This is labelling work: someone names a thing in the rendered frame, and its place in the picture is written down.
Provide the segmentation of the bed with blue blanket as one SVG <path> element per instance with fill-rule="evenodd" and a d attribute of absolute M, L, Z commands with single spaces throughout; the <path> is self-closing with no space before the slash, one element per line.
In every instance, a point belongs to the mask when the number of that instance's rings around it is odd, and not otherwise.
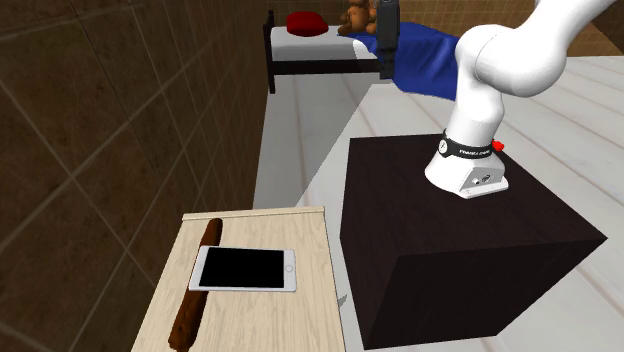
<path fill-rule="evenodd" d="M 292 13 L 277 26 L 269 11 L 263 24 L 269 92 L 276 92 L 277 75 L 377 73 L 404 92 L 453 100 L 458 38 L 400 20 L 397 49 L 379 52 L 378 1 L 351 0 L 339 26 L 310 11 Z"/>

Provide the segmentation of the light wooden table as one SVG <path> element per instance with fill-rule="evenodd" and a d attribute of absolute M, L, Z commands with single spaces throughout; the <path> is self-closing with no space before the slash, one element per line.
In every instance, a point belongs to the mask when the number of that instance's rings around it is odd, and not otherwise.
<path fill-rule="evenodd" d="M 170 332 L 215 217 L 225 247 L 293 250 L 296 290 L 209 293 L 189 352 L 345 352 L 321 206 L 185 214 L 131 352 L 174 352 Z"/>

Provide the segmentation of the dark robot stand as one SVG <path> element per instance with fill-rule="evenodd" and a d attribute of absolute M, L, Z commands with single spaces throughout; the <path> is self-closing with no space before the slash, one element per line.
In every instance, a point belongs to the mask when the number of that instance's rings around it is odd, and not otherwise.
<path fill-rule="evenodd" d="M 494 336 L 604 241 L 511 158 L 505 191 L 435 187 L 438 142 L 350 141 L 340 240 L 365 349 Z"/>

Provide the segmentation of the white tablet with black screen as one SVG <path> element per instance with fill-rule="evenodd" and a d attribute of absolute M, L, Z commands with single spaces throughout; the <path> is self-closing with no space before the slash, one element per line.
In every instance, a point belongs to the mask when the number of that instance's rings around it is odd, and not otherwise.
<path fill-rule="evenodd" d="M 188 289 L 209 292 L 295 292 L 295 251 L 201 246 Z"/>

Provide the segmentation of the brown wooden stick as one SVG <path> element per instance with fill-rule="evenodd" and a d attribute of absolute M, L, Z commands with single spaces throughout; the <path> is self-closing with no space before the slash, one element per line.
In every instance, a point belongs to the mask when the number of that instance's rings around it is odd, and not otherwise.
<path fill-rule="evenodd" d="M 223 220 L 211 219 L 199 246 L 218 246 L 223 231 Z M 189 352 L 196 341 L 205 309 L 208 291 L 185 291 L 168 338 L 169 347 L 176 352 Z"/>

